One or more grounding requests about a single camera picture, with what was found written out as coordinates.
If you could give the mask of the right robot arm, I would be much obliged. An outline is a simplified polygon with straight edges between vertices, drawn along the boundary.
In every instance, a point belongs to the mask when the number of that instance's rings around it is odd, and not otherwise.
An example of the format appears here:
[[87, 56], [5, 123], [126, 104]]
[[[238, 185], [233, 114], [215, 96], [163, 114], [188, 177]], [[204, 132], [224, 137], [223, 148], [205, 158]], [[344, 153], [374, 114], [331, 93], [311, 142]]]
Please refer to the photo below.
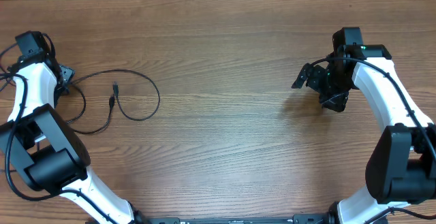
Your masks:
[[435, 123], [408, 94], [384, 45], [366, 45], [358, 27], [338, 30], [332, 45], [328, 56], [302, 67], [293, 88], [310, 87], [321, 106], [335, 112], [344, 111], [350, 90], [361, 91], [381, 137], [367, 163], [364, 187], [326, 213], [295, 214], [291, 223], [387, 223], [396, 212], [435, 220], [408, 210], [435, 199]]

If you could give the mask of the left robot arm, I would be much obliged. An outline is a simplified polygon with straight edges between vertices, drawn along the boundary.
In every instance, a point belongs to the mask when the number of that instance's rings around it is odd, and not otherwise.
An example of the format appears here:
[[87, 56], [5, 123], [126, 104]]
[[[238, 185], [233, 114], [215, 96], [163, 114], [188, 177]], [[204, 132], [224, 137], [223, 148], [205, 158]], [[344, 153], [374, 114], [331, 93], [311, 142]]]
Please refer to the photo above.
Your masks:
[[133, 205], [96, 175], [80, 138], [55, 111], [67, 88], [52, 42], [39, 31], [16, 36], [18, 61], [1, 79], [16, 86], [14, 107], [1, 126], [5, 178], [20, 198], [40, 202], [64, 197], [93, 217], [94, 223], [146, 223]]

